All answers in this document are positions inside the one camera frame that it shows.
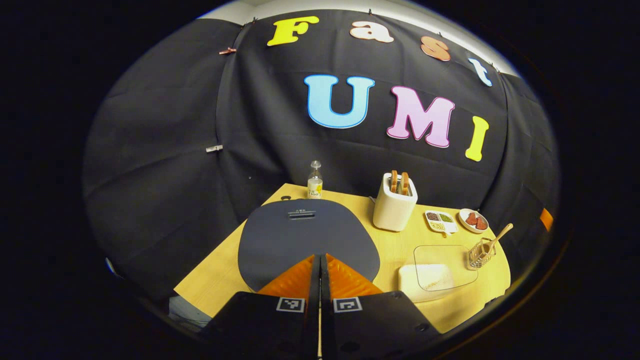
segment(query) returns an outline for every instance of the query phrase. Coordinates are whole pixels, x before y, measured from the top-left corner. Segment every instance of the table surface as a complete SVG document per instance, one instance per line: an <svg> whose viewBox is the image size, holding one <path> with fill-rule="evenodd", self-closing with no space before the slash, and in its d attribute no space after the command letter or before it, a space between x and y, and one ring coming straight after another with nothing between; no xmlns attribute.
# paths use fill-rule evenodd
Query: table surface
<svg viewBox="0 0 640 360"><path fill-rule="evenodd" d="M284 195L291 199L306 199L307 188L284 184L266 202L281 201ZM368 197L331 192L323 189L322 198L338 202L351 210L367 230L380 254L380 270L373 283L380 290L398 290L398 269L412 259L413 250L419 245L462 245L471 249L481 238L495 237L491 228L482 234L471 233L458 220L458 209L416 205L403 231L381 230L372 223L374 203ZM456 218L459 231L445 237L432 231L424 212L444 211ZM240 276L237 264L240 235L244 221L176 287L175 291L205 314L213 317L238 291L251 291ZM511 284L511 272L504 251L498 242L497 254L478 269L476 281L454 291L444 298L415 303L431 324L440 332L446 332L474 316L484 305L504 295Z"/></svg>

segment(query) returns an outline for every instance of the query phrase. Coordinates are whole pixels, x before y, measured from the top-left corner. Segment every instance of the glass bottle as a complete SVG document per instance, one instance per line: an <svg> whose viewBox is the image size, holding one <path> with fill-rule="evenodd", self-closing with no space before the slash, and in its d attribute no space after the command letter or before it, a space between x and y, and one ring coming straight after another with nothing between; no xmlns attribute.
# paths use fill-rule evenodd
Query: glass bottle
<svg viewBox="0 0 640 360"><path fill-rule="evenodd" d="M320 174L320 161L314 160L311 163L311 174L307 180L307 197L309 199L320 199L322 197L322 175Z"/></svg>

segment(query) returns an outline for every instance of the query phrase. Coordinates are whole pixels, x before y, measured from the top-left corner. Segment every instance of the white plate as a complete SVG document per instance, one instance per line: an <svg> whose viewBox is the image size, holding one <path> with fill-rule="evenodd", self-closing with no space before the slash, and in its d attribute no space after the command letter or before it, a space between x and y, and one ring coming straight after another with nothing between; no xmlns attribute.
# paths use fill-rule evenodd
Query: white plate
<svg viewBox="0 0 640 360"><path fill-rule="evenodd" d="M434 213L434 214L438 215L438 220L429 219L429 217L427 216L427 213ZM447 215L451 219L452 222L440 221L441 220L440 214ZM451 233L455 233L455 232L457 232L459 230L458 226L456 225L456 223L455 223L455 221L453 219L454 217L452 217L451 214L449 214L449 213L444 213L443 211L427 210L427 211L424 212L424 218L427 220L427 224L429 224L429 227L433 231L437 231L439 233L451 234ZM435 224L442 225L444 230L434 227L434 226L437 226Z"/></svg>
<svg viewBox="0 0 640 360"><path fill-rule="evenodd" d="M469 225L467 224L467 222L465 221L468 217L469 214L471 213L476 213L476 217L482 218L484 220L484 222L486 222L486 228L489 228L489 222L486 221L486 218L484 216L482 216L479 212L471 210L471 209L461 209L460 212L458 213L458 218L460 219L460 222L462 223L462 226L464 226L467 230L471 231L472 233L476 233L476 234L482 234L483 232L486 231L485 230L478 230L476 229L475 226Z"/></svg>

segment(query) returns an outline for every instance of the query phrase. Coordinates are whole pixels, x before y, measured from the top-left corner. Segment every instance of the bottle label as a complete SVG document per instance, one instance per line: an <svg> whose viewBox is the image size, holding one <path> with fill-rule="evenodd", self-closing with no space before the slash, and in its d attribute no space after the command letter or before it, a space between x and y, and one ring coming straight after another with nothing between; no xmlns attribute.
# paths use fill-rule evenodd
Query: bottle label
<svg viewBox="0 0 640 360"><path fill-rule="evenodd" d="M322 180L309 179L307 181L307 197L309 199L320 199L322 197Z"/></svg>

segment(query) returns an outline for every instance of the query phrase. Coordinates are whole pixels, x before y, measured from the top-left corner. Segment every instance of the small plate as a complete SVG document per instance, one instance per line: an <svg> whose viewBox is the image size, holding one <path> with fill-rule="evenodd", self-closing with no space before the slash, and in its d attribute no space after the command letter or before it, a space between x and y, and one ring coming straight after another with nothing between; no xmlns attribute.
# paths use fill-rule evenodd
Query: small plate
<svg viewBox="0 0 640 360"><path fill-rule="evenodd" d="M435 217L437 220L430 219L430 213L434 214L435 216L432 215L431 217ZM443 221L442 216L447 217L451 221ZM436 231L438 233L445 233L446 235L450 235L451 233L455 233L458 231L458 226L453 220L454 217L452 217L448 213L444 213L443 211L427 210L424 212L424 217L427 219L427 224L429 224L429 227L433 231Z"/></svg>
<svg viewBox="0 0 640 360"><path fill-rule="evenodd" d="M464 226L467 230L471 231L472 233L476 233L476 234L482 234L483 232L486 231L485 230L479 230L476 229L475 226L473 225L469 225L467 224L467 222L465 221L468 217L469 214L471 213L476 213L476 217L482 218L484 220L484 222L486 222L486 228L489 228L489 222L486 221L486 218L484 216L482 216L479 212L471 210L471 209L461 209L460 212L458 213L458 218L460 220L460 222L462 223L462 226Z"/></svg>

